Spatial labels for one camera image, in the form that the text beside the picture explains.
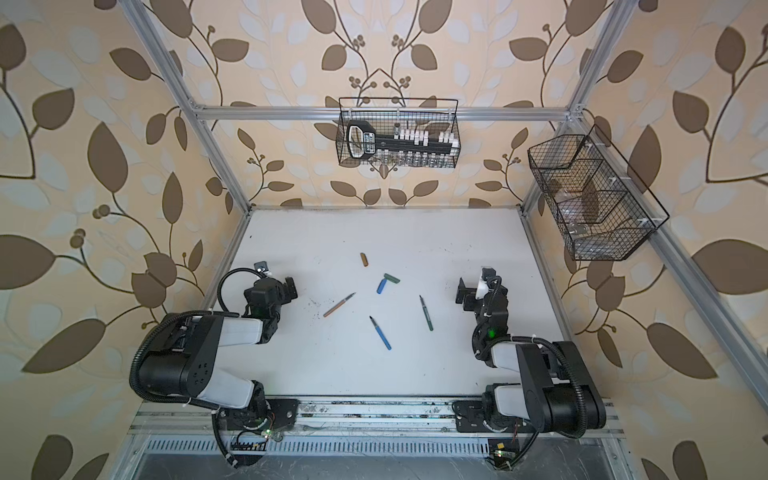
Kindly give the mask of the brown pen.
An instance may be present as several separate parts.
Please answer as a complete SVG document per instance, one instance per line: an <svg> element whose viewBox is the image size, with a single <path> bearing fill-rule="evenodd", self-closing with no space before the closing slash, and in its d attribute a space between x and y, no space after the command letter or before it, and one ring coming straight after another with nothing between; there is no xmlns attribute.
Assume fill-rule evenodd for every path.
<svg viewBox="0 0 768 480"><path fill-rule="evenodd" d="M337 311L339 308L344 306L350 299L352 299L355 296L355 294L356 294L356 292L352 292L352 293L348 294L347 296L345 296L340 301L338 301L335 305L333 305L329 310L327 310L323 314L323 318L327 318L330 315L332 315L335 311Z"/></svg>

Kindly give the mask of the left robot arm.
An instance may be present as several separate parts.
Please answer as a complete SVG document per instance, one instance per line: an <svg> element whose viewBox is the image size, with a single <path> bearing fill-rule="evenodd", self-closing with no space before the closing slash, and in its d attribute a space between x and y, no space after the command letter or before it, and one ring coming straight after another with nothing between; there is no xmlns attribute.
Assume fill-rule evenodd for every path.
<svg viewBox="0 0 768 480"><path fill-rule="evenodd" d="M255 276L244 291L243 313L223 301L213 310L170 313L138 347L129 385L144 401L181 404L209 411L219 453L233 468L252 463L248 455L281 439L297 420L299 402L270 400L264 385L217 366L226 347L268 343L277 332L283 306L298 297L292 278L275 278L266 263L249 268Z"/></svg>

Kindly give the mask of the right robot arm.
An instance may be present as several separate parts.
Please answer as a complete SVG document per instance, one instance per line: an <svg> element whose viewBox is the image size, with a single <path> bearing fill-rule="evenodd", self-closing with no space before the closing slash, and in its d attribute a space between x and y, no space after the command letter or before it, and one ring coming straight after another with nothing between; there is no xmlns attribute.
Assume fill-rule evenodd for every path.
<svg viewBox="0 0 768 480"><path fill-rule="evenodd" d="M494 269L484 268L475 287L460 281L455 302L474 314L474 357L519 376L516 383L486 386L478 400L452 404L458 432L511 436L489 448L490 466L513 470L542 433L577 440L605 427L605 403L576 345L513 335L508 326L508 289Z"/></svg>

